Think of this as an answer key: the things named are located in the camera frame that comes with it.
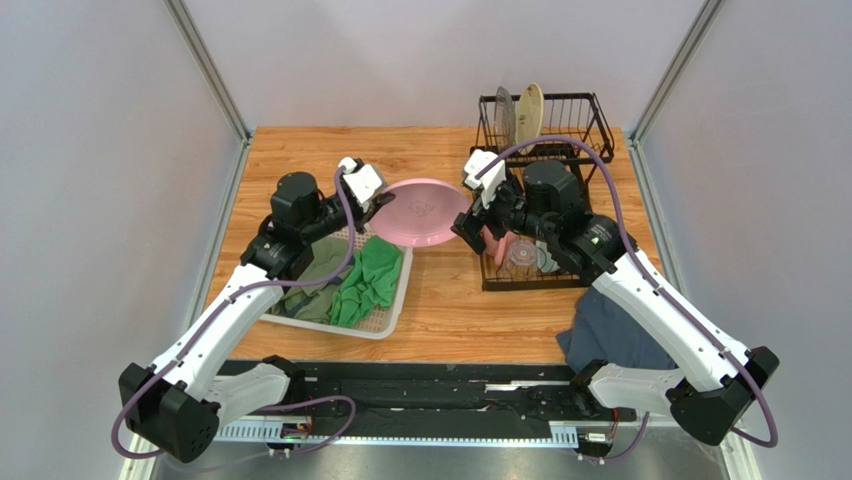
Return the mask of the cream patterned plate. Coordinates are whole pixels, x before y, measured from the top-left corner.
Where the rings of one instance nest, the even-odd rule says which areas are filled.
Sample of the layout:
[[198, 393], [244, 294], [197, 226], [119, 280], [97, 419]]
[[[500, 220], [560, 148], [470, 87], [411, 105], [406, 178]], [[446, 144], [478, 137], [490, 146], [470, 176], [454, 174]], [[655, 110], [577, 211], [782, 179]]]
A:
[[516, 104], [515, 144], [540, 136], [544, 115], [544, 95], [537, 83], [529, 84]]

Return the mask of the pink plate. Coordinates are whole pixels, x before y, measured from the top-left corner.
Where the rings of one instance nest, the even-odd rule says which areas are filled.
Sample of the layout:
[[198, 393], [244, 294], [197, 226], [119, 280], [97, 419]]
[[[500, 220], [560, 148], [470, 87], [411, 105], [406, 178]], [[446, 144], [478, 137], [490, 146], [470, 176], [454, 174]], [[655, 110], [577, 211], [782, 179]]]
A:
[[430, 178], [399, 181], [384, 192], [393, 199], [368, 225], [381, 239], [400, 247], [431, 247], [454, 239], [451, 227], [456, 217], [471, 206], [457, 187]]

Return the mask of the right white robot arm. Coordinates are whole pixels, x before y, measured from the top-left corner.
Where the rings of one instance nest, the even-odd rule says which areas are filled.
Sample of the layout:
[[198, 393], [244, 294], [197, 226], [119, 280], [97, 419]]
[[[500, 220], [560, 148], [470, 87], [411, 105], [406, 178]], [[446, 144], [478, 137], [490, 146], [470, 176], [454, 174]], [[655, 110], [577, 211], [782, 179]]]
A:
[[763, 446], [777, 445], [763, 393], [779, 366], [776, 354], [745, 346], [701, 314], [651, 264], [619, 217], [585, 206], [576, 176], [560, 162], [537, 161], [514, 176], [503, 160], [478, 150], [462, 178], [474, 202], [452, 229], [474, 251], [484, 251], [486, 232], [544, 243], [560, 268], [614, 302], [674, 363], [659, 370], [594, 360], [581, 371], [580, 392], [607, 408], [667, 414], [708, 445], [719, 444], [757, 405], [769, 432]]

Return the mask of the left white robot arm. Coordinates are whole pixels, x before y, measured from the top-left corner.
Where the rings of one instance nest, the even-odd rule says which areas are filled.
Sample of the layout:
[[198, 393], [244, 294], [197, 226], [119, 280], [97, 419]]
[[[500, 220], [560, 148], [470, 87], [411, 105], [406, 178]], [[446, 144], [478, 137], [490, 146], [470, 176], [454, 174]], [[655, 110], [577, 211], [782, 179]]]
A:
[[217, 382], [216, 375], [252, 325], [294, 287], [313, 259], [313, 244], [341, 229], [353, 241], [393, 199], [370, 165], [343, 161], [325, 197], [313, 175], [286, 174], [270, 198], [271, 212], [240, 257], [225, 288], [183, 336], [149, 365], [129, 364], [119, 378], [122, 410], [111, 443], [127, 459], [168, 454], [196, 460], [218, 429], [282, 402], [298, 371], [273, 356], [249, 372]]

